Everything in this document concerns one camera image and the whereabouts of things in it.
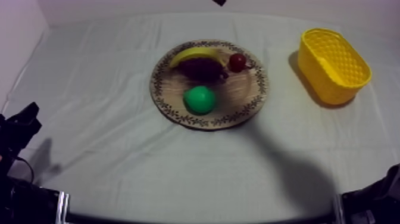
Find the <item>cherry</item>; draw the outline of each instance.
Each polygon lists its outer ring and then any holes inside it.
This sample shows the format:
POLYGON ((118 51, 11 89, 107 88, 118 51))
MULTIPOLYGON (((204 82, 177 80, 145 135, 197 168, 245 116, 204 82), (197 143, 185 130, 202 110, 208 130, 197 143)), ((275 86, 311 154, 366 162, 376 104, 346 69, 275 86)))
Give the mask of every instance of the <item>cherry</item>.
POLYGON ((241 72, 246 68, 246 57, 243 54, 235 53, 229 58, 230 70, 233 72, 241 72))

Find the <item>black cable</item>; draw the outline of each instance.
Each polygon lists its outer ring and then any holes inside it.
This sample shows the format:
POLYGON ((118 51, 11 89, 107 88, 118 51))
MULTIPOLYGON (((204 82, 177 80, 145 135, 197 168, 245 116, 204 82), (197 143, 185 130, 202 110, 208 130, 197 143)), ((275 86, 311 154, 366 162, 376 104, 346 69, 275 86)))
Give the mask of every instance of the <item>black cable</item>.
POLYGON ((32 169, 32 166, 30 166, 30 164, 25 159, 23 159, 21 157, 17 157, 17 158, 15 158, 15 160, 22 161, 22 162, 24 162, 25 164, 28 165, 29 170, 30 170, 30 184, 32 184, 34 179, 35 179, 35 173, 34 173, 34 171, 32 169))

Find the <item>floral pattern border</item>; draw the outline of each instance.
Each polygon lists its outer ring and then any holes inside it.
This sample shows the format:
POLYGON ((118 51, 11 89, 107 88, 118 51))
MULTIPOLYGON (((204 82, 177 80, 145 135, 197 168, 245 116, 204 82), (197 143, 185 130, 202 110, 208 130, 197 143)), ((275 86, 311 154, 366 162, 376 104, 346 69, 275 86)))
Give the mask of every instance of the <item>floral pattern border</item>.
POLYGON ((242 48, 236 46, 233 43, 226 42, 226 41, 218 41, 218 40, 201 40, 201 41, 190 41, 183 43, 170 52, 168 52, 156 65, 152 75, 152 82, 151 85, 153 87, 152 94, 153 100, 158 106, 158 108, 166 114, 169 118, 175 120, 178 123, 188 126, 197 126, 197 127, 215 127, 218 128, 226 123, 235 122, 242 117, 249 116, 251 111, 256 109, 260 104, 264 102, 263 98, 266 97, 268 91, 268 79, 263 72, 263 67, 260 62, 255 61, 249 53, 244 51, 242 48), (243 106, 243 109, 240 111, 235 111, 233 114, 225 115, 221 118, 215 119, 203 119, 199 118, 198 116, 191 116, 191 115, 181 115, 179 111, 174 110, 173 107, 166 103, 163 98, 163 74, 168 71, 168 66, 172 57, 178 54, 181 51, 184 51, 188 48, 199 47, 199 46, 221 46, 223 48, 228 48, 231 51, 238 52, 243 54, 248 62, 250 67, 256 70, 255 76, 258 85, 258 95, 255 96, 251 102, 247 103, 243 106))

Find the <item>plastic basket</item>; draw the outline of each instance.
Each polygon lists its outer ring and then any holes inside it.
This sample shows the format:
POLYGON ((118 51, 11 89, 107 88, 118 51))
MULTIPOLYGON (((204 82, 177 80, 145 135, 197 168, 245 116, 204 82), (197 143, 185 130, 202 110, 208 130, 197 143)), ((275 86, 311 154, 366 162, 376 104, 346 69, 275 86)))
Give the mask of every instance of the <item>plastic basket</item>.
POLYGON ((371 80, 371 69, 337 32, 315 28, 301 36, 298 64, 319 98, 343 104, 371 80))

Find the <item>white wall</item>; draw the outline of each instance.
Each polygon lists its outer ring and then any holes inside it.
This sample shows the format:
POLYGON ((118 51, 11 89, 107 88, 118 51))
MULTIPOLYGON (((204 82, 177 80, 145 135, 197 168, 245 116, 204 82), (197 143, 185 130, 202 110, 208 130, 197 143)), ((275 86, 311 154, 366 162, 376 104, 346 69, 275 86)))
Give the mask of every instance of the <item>white wall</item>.
POLYGON ((400 37, 400 0, 38 0, 49 24, 115 15, 231 11, 303 18, 400 37))
POLYGON ((0 108, 46 28, 36 0, 0 0, 0 108))

